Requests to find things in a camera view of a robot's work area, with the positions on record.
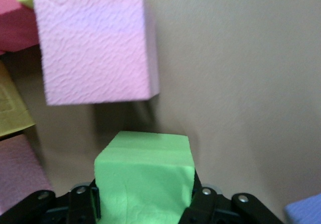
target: silver screw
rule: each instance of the silver screw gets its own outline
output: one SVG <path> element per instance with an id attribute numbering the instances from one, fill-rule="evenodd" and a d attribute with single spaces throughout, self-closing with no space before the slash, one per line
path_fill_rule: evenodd
<path id="1" fill-rule="evenodd" d="M 76 193 L 77 194 L 81 194 L 84 193 L 86 191 L 86 187 L 85 186 L 81 186 L 77 189 Z"/>
<path id="2" fill-rule="evenodd" d="M 204 189 L 202 190 L 202 193 L 203 193 L 204 195 L 210 195 L 212 192 L 211 192 L 211 190 L 210 190 L 209 188 L 204 188 Z"/>
<path id="3" fill-rule="evenodd" d="M 249 199 L 245 195 L 239 195 L 240 202 L 246 203 Z"/>
<path id="4" fill-rule="evenodd" d="M 41 195 L 38 196 L 38 200 L 42 200 L 42 199 L 45 199 L 49 196 L 49 192 L 47 191 L 44 191 L 41 193 Z"/>

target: beige tabletop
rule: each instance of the beige tabletop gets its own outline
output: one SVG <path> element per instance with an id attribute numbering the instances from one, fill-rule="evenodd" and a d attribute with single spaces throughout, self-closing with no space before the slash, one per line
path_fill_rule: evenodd
<path id="1" fill-rule="evenodd" d="M 187 135 L 203 183 L 277 216 L 321 189 L 321 0 L 148 0 L 159 96 L 46 106 L 38 46 L 2 57 L 37 123 L 57 194 L 91 181 L 119 130 Z"/>

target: pink block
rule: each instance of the pink block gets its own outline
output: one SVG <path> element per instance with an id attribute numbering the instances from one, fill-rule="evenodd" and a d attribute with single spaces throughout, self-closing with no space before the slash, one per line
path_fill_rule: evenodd
<path id="1" fill-rule="evenodd" d="M 34 0 L 48 105 L 159 93 L 155 22 L 144 0 Z"/>
<path id="2" fill-rule="evenodd" d="M 0 141 L 0 215 L 38 190 L 52 190 L 24 135 Z"/>
<path id="3" fill-rule="evenodd" d="M 37 45 L 34 12 L 16 0 L 0 0 L 0 49 L 16 52 Z"/>

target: green cube top face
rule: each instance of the green cube top face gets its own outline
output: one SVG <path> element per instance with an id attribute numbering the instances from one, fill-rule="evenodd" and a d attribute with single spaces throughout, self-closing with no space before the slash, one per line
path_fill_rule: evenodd
<path id="1" fill-rule="evenodd" d="M 120 132 L 95 160 L 99 223 L 178 223 L 194 174 L 186 136 Z"/>

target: green cube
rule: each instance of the green cube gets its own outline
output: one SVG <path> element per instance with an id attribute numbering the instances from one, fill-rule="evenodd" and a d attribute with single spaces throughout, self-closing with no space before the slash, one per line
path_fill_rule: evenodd
<path id="1" fill-rule="evenodd" d="M 194 174 L 186 136 L 120 132 L 95 160 L 99 224 L 177 224 Z"/>

